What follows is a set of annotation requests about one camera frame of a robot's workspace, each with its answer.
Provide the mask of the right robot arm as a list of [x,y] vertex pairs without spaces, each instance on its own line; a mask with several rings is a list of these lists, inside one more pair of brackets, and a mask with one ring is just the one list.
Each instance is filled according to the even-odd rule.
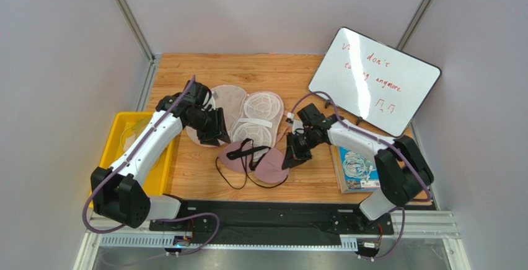
[[294,168],[312,158],[311,150],[326,143],[351,150],[374,164],[380,187],[359,205],[359,215],[374,221],[403,207],[421,192],[429,194],[434,175],[415,140],[381,136],[345,121],[325,116],[310,103],[297,112],[301,127],[286,136],[282,168]]

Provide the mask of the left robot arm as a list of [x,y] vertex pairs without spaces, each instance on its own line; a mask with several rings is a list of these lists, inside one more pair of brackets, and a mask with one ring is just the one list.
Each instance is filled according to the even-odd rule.
[[222,108],[208,105],[212,91],[191,79],[184,90],[165,96],[132,145],[109,167],[90,176],[92,192],[85,207],[120,227],[137,228],[148,220],[176,219],[181,202],[171,196],[149,196],[143,184],[167,146],[187,127],[199,143],[220,146],[231,141]]

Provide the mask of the floral mesh laundry bag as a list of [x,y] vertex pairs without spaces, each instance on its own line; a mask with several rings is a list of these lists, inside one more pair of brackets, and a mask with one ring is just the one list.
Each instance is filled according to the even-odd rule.
[[284,103],[274,92],[249,94],[236,85],[219,85],[206,93],[204,105],[206,108],[224,110],[226,128],[232,142],[250,138],[255,146],[274,147],[284,134],[279,131]]

